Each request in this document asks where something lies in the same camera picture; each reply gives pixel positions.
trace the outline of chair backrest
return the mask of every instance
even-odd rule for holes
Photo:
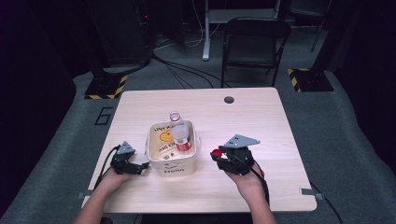
[[[271,38],[288,38],[290,26],[285,21],[268,18],[239,17],[227,22],[224,36],[255,35]]]

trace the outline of office chair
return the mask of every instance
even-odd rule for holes
[[[221,87],[228,66],[275,69],[275,86],[283,48],[290,35],[285,21],[265,18],[235,18],[224,27]]]
[[[294,18],[305,18],[308,20],[319,21],[320,25],[317,27],[315,33],[314,44],[311,52],[314,51],[315,45],[318,42],[320,32],[326,20],[332,0],[289,0],[288,13]]]

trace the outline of gray carpet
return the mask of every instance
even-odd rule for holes
[[[316,51],[309,50],[314,35],[293,31],[285,48],[276,88],[285,107],[291,129],[300,150],[309,179],[324,193],[344,223],[396,223],[396,178],[375,154],[361,132],[346,93],[331,72],[326,72],[334,91],[295,92],[287,74],[288,68],[312,66]],[[212,40],[210,60],[203,62],[203,42],[195,48],[172,45],[156,49],[155,54],[167,61],[192,66],[216,77],[220,75],[221,41]],[[120,71],[125,68],[112,68]],[[175,70],[195,89],[210,88],[201,77]],[[270,77],[243,77],[230,71],[227,80],[233,87],[261,86]],[[219,81],[207,77],[215,86]],[[78,93],[64,122],[53,137],[45,154],[26,180],[19,195],[0,223],[71,223],[82,200],[76,199],[86,189],[106,138],[109,125],[94,125],[103,107],[114,115],[118,99],[84,100],[92,80],[88,73],[75,78]],[[125,91],[182,89],[162,63],[152,60],[144,69],[129,75]],[[140,223],[136,214],[106,214],[115,223]],[[338,223],[325,201],[310,213],[276,213],[278,223]]]

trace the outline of white container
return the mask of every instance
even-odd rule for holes
[[[191,148],[179,151],[171,134],[171,122],[158,122],[148,130],[146,154],[151,166],[160,176],[189,175],[195,171],[195,161],[199,149],[200,139],[196,136],[194,127],[189,120],[184,120],[189,127]]]

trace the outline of black circular hole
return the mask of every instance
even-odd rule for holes
[[[233,103],[233,97],[231,97],[231,96],[226,96],[226,97],[224,98],[224,102],[227,103],[227,104],[232,104],[232,103]]]

